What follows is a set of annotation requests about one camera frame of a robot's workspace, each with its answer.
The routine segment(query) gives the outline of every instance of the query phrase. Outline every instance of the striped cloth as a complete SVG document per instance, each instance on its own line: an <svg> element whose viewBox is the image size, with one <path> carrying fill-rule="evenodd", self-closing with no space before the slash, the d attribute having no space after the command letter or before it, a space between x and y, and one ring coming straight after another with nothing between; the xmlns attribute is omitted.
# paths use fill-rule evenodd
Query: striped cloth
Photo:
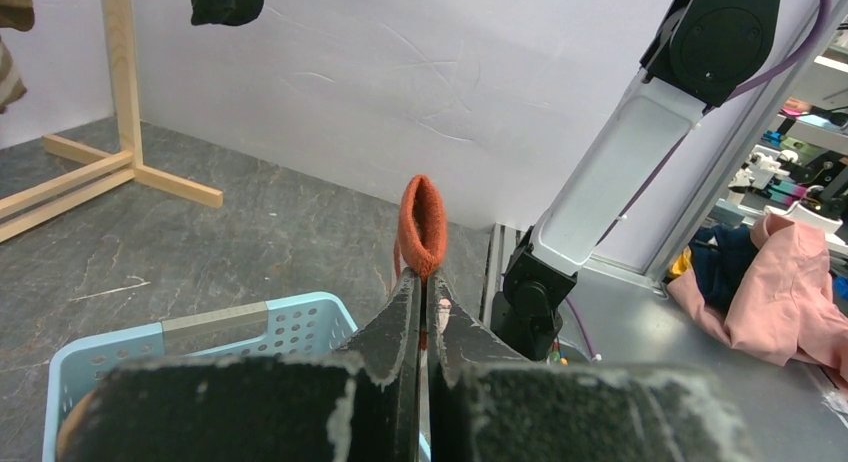
<svg viewBox="0 0 848 462"><path fill-rule="evenodd" d="M12 54L0 39L0 114L6 111L6 106L20 99L26 93L26 87L15 68Z"/></svg>
<svg viewBox="0 0 848 462"><path fill-rule="evenodd" d="M0 0L0 28L27 31L35 24L32 0ZM0 114L26 93L12 54L0 39Z"/></svg>

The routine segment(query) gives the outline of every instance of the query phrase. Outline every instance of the orange sock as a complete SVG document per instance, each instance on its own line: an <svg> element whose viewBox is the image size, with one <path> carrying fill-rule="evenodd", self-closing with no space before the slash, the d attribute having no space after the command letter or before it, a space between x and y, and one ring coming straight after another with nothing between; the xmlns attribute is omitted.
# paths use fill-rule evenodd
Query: orange sock
<svg viewBox="0 0 848 462"><path fill-rule="evenodd" d="M436 270L448 248L448 219L442 196L426 175L416 175L400 202L394 247L395 276L401 258L423 281Z"/></svg>

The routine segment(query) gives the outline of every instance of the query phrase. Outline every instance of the white wall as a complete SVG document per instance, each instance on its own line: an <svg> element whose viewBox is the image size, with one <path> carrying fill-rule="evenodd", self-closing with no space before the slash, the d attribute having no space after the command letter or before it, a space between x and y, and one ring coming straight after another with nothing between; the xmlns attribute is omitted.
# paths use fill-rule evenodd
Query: white wall
<svg viewBox="0 0 848 462"><path fill-rule="evenodd" d="M192 27L189 0L134 0L142 115L391 201L427 173L452 220L523 228L670 1L266 0L257 21L227 28ZM808 3L792 0L781 24ZM735 117L709 116L602 255L645 261ZM656 200L668 209L648 210Z"/></svg>
<svg viewBox="0 0 848 462"><path fill-rule="evenodd" d="M28 89L0 115L0 149L112 113L100 0L33 1L32 30L0 30Z"/></svg>

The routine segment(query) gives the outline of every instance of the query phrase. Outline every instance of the yellow fabric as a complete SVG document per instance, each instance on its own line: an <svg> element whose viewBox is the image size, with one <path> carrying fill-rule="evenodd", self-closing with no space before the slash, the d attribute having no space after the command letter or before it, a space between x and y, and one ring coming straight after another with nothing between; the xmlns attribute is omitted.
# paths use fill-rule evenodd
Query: yellow fabric
<svg viewBox="0 0 848 462"><path fill-rule="evenodd" d="M683 272L692 268L692 249L686 247L683 249L683 253L680 254L680 257L671 264L671 268L668 269L668 276L672 279L676 279L683 275Z"/></svg>

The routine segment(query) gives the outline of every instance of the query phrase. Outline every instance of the gray marble floor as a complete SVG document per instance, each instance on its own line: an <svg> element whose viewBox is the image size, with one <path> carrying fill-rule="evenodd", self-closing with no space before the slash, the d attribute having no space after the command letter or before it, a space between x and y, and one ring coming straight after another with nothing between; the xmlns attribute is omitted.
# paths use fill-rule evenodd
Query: gray marble floor
<svg viewBox="0 0 848 462"><path fill-rule="evenodd" d="M224 207L129 183L0 244L0 460L38 458L48 364L72 340L318 290L363 325L390 289L397 206L162 128L143 134L149 165L222 189ZM110 119L63 135L117 140ZM37 141L0 151L0 198L76 167ZM451 226L449 240L444 267L476 314L488 234Z"/></svg>

